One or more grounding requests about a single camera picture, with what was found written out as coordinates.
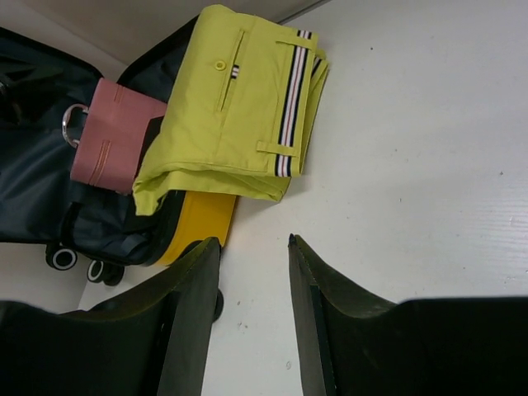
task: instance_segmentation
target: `yellow object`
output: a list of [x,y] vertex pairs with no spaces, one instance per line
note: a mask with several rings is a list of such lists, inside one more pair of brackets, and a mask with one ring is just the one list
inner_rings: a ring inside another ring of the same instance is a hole
[[191,243],[216,237],[225,246],[236,196],[188,191],[171,244],[156,264],[170,266]]
[[317,43],[309,31],[205,8],[134,184],[137,214],[171,190],[280,200],[303,171],[328,75]]

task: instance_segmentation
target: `white wall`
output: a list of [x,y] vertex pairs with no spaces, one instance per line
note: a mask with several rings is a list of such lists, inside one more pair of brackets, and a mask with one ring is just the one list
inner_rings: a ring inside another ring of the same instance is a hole
[[36,11],[129,64],[210,4],[273,21],[317,0],[25,0]]
[[0,26],[58,48],[118,78],[125,64],[17,0],[0,0]]

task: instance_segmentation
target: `metal ring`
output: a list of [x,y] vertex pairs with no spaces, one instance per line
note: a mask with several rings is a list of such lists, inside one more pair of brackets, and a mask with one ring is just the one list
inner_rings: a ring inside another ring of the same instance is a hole
[[68,135],[68,123],[70,117],[72,116],[73,109],[81,109],[82,112],[88,114],[88,106],[81,105],[80,103],[77,105],[71,105],[68,109],[66,109],[63,115],[63,138],[70,146],[76,149],[77,146],[79,146],[79,141],[77,139],[70,138]]

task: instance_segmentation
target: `striped trim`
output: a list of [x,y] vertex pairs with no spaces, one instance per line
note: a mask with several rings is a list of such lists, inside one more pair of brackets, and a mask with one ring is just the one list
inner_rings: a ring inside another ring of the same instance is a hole
[[[310,31],[298,31],[298,37],[311,39]],[[308,59],[308,50],[295,46],[291,63],[290,76],[288,78],[288,90],[285,95],[284,110],[280,121],[279,144],[286,147],[293,147],[295,141],[295,126],[297,113],[299,112],[299,102],[301,87],[303,86],[304,70]],[[291,177],[291,157],[277,155],[275,161],[275,174],[278,177]]]
[[315,57],[315,63],[313,64],[313,69],[312,69],[312,77],[316,74],[317,68],[319,67],[322,61],[323,60],[319,58],[318,56]]
[[231,71],[231,78],[237,78],[238,72],[240,72],[240,67],[237,64],[234,64],[233,70]]

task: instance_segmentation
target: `pocket button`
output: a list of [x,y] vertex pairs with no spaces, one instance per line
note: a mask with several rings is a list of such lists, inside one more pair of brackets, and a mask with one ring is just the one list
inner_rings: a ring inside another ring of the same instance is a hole
[[223,60],[217,60],[216,63],[214,64],[214,68],[217,69],[219,72],[225,70],[226,68],[226,64]]

